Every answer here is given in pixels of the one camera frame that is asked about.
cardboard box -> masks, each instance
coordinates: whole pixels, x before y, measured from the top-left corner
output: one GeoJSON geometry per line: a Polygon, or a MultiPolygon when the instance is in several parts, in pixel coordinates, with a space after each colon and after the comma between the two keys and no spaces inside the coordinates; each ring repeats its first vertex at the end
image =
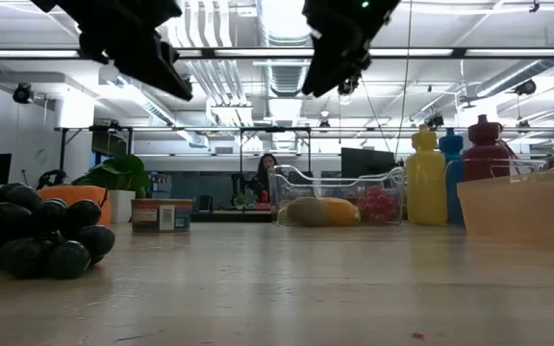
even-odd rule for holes
{"type": "Polygon", "coordinates": [[[192,200],[135,199],[132,201],[134,232],[187,232],[192,200]]]}

red bottle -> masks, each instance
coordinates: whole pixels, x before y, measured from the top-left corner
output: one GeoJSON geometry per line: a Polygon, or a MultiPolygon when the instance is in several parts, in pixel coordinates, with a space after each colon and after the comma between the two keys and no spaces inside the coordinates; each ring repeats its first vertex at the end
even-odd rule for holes
{"type": "Polygon", "coordinates": [[[510,175],[508,160],[512,155],[499,141],[500,132],[501,124],[489,122],[485,114],[478,115],[478,123],[469,126],[467,133],[473,147],[463,152],[465,182],[510,175]]]}

white pot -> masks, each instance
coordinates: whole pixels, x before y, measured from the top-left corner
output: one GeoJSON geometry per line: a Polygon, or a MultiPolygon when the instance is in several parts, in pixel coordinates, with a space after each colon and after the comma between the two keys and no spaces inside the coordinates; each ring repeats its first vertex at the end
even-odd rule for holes
{"type": "Polygon", "coordinates": [[[132,217],[132,200],[136,198],[134,191],[110,190],[108,198],[111,200],[111,222],[130,222],[132,217]]]}

blue bottle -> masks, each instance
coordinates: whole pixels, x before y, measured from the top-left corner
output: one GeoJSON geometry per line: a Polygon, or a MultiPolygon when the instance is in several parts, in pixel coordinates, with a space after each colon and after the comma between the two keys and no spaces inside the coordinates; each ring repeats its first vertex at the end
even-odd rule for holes
{"type": "Polygon", "coordinates": [[[463,181],[463,137],[456,136],[454,129],[447,128],[446,136],[440,138],[440,150],[446,161],[446,200],[448,202],[448,223],[464,225],[461,203],[457,196],[457,183],[463,181]]]}

ceiling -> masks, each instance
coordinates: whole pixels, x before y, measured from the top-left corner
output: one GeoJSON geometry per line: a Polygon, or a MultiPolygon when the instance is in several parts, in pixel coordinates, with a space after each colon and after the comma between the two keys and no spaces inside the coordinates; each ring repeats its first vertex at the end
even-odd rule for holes
{"type": "MultiPolygon", "coordinates": [[[[539,1],[541,9],[529,13],[533,1],[518,0],[414,0],[403,1],[392,15],[390,25],[383,28],[373,40],[375,47],[547,47],[554,45],[554,0],[539,1]]],[[[296,6],[302,0],[284,0],[281,15],[284,22],[300,19],[296,6]]],[[[200,32],[203,32],[203,2],[200,2],[200,32]]],[[[28,1],[0,1],[0,49],[12,48],[75,48],[74,22],[61,11],[50,15],[40,12],[28,1]]],[[[230,36],[234,46],[261,46],[259,17],[256,2],[230,2],[230,36]]],[[[236,61],[237,73],[252,117],[257,124],[270,118],[267,103],[271,95],[266,87],[266,61],[236,61]]],[[[436,101],[434,111],[440,111],[447,125],[462,125],[455,114],[460,96],[475,90],[476,86],[519,63],[515,60],[380,60],[363,74],[363,82],[355,90],[349,105],[340,103],[335,90],[316,99],[297,96],[303,100],[300,113],[293,125],[317,126],[320,113],[328,111],[333,126],[363,127],[404,126],[419,123],[431,111],[421,113],[424,107],[436,101]]],[[[78,82],[88,94],[97,98],[96,117],[113,118],[121,123],[150,125],[147,113],[113,86],[98,83],[101,65],[95,62],[57,61],[0,61],[0,82],[14,72],[58,72],[78,82]]],[[[185,62],[175,64],[182,74],[190,73],[185,62]]],[[[531,96],[522,96],[519,105],[513,93],[500,93],[485,100],[498,109],[499,120],[515,126],[517,117],[536,116],[554,110],[554,67],[536,75],[538,90],[531,96]]],[[[51,93],[46,88],[43,92],[51,93]]],[[[194,99],[177,100],[153,88],[146,88],[162,103],[176,120],[190,126],[211,125],[206,116],[207,95],[196,83],[194,99]]],[[[554,126],[554,116],[547,116],[536,126],[554,126]]]]}

